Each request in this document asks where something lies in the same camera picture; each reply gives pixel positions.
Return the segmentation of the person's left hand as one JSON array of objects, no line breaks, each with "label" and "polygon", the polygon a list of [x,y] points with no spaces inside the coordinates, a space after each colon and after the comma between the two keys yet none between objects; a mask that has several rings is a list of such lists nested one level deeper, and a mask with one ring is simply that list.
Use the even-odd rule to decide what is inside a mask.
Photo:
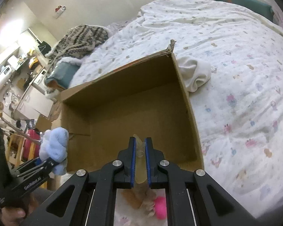
[{"label": "person's left hand", "polygon": [[1,210],[0,219],[5,226],[18,226],[21,221],[24,220],[27,215],[33,213],[33,211],[38,207],[39,203],[35,198],[35,195],[30,194],[30,200],[28,205],[28,212],[26,213],[22,208],[12,208],[4,207]]}]

